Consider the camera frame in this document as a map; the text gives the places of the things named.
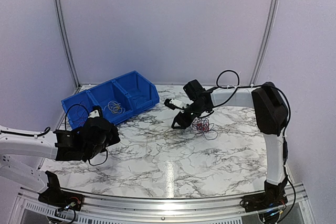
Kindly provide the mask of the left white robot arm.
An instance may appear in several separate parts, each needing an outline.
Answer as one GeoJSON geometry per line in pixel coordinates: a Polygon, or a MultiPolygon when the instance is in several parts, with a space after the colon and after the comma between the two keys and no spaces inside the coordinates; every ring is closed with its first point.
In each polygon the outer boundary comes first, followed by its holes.
{"type": "Polygon", "coordinates": [[[55,161],[92,160],[109,146],[120,142],[117,127],[102,117],[88,118],[84,125],[71,131],[46,129],[44,132],[13,132],[1,127],[1,176],[44,193],[54,205],[66,202],[56,174],[34,170],[15,160],[15,155],[42,157],[55,161]]]}

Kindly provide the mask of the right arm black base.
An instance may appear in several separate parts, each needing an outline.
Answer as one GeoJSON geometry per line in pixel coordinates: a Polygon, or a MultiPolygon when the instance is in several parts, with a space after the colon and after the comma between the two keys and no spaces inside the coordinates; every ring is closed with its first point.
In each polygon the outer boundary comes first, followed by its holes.
{"type": "Polygon", "coordinates": [[[246,212],[260,211],[280,205],[286,205],[288,202],[285,193],[287,183],[288,176],[285,176],[283,181],[276,185],[265,181],[264,192],[243,196],[239,204],[246,212]]]}

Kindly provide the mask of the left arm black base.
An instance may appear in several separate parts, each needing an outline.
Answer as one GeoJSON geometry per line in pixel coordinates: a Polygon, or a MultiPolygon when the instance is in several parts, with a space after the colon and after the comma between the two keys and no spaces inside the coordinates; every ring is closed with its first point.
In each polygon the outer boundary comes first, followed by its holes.
{"type": "Polygon", "coordinates": [[[56,174],[50,171],[46,171],[45,174],[47,176],[47,188],[39,193],[38,200],[63,210],[80,211],[83,195],[62,190],[56,174]]]}

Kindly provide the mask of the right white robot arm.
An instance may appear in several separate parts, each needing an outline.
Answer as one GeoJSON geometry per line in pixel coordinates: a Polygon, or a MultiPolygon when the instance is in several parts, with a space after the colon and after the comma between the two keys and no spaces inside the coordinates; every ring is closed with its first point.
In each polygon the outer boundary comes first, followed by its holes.
{"type": "Polygon", "coordinates": [[[252,108],[256,124],[264,136],[267,154],[267,177],[265,187],[285,186],[288,182],[286,162],[288,149],[285,130],[290,119],[289,106],[284,96],[272,82],[257,86],[212,87],[205,89],[197,80],[184,86],[191,103],[177,99],[166,99],[164,104],[179,112],[173,120],[172,128],[186,129],[204,112],[212,114],[222,106],[252,108]]]}

